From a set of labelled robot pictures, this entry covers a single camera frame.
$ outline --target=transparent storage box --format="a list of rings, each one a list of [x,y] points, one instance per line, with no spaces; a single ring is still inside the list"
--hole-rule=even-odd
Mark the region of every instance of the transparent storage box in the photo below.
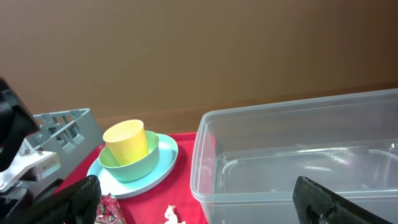
[[[398,89],[203,116],[190,186],[209,224],[299,223],[300,175],[398,223]]]

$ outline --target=small white toy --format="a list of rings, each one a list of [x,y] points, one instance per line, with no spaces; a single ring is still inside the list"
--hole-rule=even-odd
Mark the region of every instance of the small white toy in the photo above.
[[[185,222],[178,222],[177,216],[174,214],[175,205],[169,205],[164,213],[164,217],[168,220],[164,224],[185,224]]]

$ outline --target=table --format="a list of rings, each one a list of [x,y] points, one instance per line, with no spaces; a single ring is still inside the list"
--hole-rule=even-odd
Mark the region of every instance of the table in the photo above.
[[[158,186],[141,195],[119,200],[127,224],[164,223],[167,205],[175,205],[178,219],[186,221],[187,224],[207,223],[200,203],[193,198],[190,190],[192,152],[196,133],[171,134],[169,136],[178,144],[175,166],[169,176]],[[104,144],[94,149],[55,192],[86,177],[90,165],[103,148]]]

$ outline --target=light blue plate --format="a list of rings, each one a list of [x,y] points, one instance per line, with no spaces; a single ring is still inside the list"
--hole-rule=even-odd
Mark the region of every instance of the light blue plate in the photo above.
[[[118,199],[129,198],[146,192],[164,180],[173,169],[178,154],[177,143],[164,134],[159,136],[159,163],[155,169],[141,179],[120,182],[117,181],[98,159],[88,169],[87,175],[96,175],[101,185],[102,195],[113,194]]]

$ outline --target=cup rim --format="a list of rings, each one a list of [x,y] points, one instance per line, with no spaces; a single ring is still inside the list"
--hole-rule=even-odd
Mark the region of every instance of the cup rim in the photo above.
[[[105,136],[106,136],[109,132],[111,132],[112,129],[116,128],[117,126],[119,126],[119,125],[121,125],[121,124],[123,124],[123,123],[131,122],[131,121],[138,121],[138,122],[140,123],[140,127],[141,127],[141,128],[140,128],[139,130],[137,130],[137,131],[134,131],[133,133],[131,133],[129,136],[125,137],[125,138],[122,139],[122,140],[118,140],[118,141],[107,141],[107,140],[105,139]],[[127,120],[127,121],[122,121],[122,122],[119,122],[119,123],[117,123],[117,124],[114,124],[112,127],[108,128],[108,129],[104,132],[104,134],[102,135],[102,139],[104,140],[104,142],[110,142],[110,143],[121,142],[121,141],[124,141],[124,140],[126,140],[126,139],[129,139],[129,138],[133,137],[133,136],[136,135],[142,128],[144,128],[144,122],[141,121],[141,120],[139,120],[139,119],[130,119],[130,120]]]
[[[145,131],[145,133],[154,134],[154,135],[156,136],[156,140],[157,140],[156,147],[154,148],[154,150],[152,150],[152,152],[148,153],[148,155],[144,156],[142,159],[140,159],[140,160],[138,160],[138,161],[136,161],[136,162],[132,162],[132,163],[127,164],[127,165],[118,166],[118,167],[108,167],[108,166],[103,165],[103,164],[101,163],[101,160],[100,160],[100,157],[101,157],[103,151],[104,151],[106,148],[108,148],[108,150],[110,150],[108,146],[105,146],[104,149],[100,152],[100,154],[99,154],[99,156],[98,156],[98,158],[97,158],[99,164],[100,164],[101,166],[107,168],[107,169],[119,169],[119,168],[123,168],[123,167],[126,167],[126,166],[130,166],[130,165],[132,165],[132,164],[135,164],[135,163],[137,163],[137,162],[139,162],[139,161],[142,161],[142,160],[144,160],[145,158],[147,158],[149,155],[151,155],[151,154],[156,150],[156,148],[159,148],[159,136],[158,136],[155,132],[153,132],[153,131]]]

